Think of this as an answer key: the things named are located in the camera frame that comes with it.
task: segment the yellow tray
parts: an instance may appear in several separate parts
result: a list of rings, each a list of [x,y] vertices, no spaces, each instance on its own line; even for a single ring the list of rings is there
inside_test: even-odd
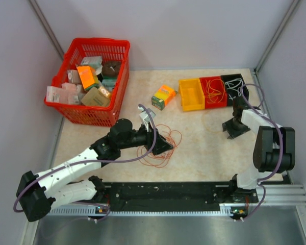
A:
[[[183,111],[205,109],[205,97],[199,78],[179,80],[178,91],[182,98]]]

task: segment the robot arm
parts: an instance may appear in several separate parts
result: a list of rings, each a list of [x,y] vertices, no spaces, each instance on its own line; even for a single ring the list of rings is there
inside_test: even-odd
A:
[[[234,118],[222,124],[223,130],[233,139],[252,130],[257,134],[253,152],[252,165],[243,173],[236,175],[237,188],[252,190],[257,186],[258,179],[267,177],[275,169],[279,160],[279,141],[283,141],[284,151],[280,168],[277,173],[292,170],[295,165],[295,131],[277,124],[282,133],[282,139],[273,124],[257,115],[238,97],[234,102]]]
[[[152,117],[155,114],[148,110]],[[101,179],[92,176],[88,180],[71,183],[82,175],[104,167],[108,163],[97,160],[116,160],[120,157],[121,149],[144,145],[146,149],[152,147],[154,131],[150,125],[148,115],[145,111],[140,113],[142,125],[139,130],[133,130],[133,124],[128,119],[120,119],[110,128],[110,132],[103,138],[97,140],[90,147],[74,158],[46,171],[33,174],[31,171],[25,173],[20,180],[16,196],[33,181],[41,176],[51,175],[40,179],[19,200],[22,210],[27,219],[32,222],[46,216],[51,209],[61,205],[82,200],[99,202],[104,195],[105,186]],[[173,146],[159,134],[152,153],[161,154],[173,149]]]

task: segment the metal plate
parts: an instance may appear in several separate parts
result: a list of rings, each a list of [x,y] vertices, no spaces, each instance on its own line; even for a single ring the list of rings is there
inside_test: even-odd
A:
[[[228,217],[109,217],[97,225],[77,220],[49,240],[39,232],[50,235],[73,219],[45,217],[34,245],[306,244],[295,207],[262,207],[244,223]]]

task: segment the white wall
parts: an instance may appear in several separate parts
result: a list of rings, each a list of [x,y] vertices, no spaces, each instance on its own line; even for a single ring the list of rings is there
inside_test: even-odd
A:
[[[306,0],[284,30],[259,78],[271,116],[296,130],[292,176],[306,189]]]
[[[26,221],[13,212],[20,177],[48,168],[61,117],[46,86],[61,61],[25,0],[0,1],[0,245],[19,244]]]
[[[292,0],[38,0],[64,51],[75,37],[131,42],[132,69],[256,67]]]

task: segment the white cable tie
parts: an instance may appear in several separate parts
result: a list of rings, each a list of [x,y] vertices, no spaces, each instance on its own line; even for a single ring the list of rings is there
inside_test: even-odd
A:
[[[71,163],[69,163],[69,161],[65,161],[63,163],[63,165],[65,166],[65,168],[69,171],[71,177],[73,178],[73,175],[74,175],[74,171],[72,169],[72,166],[70,166]]]

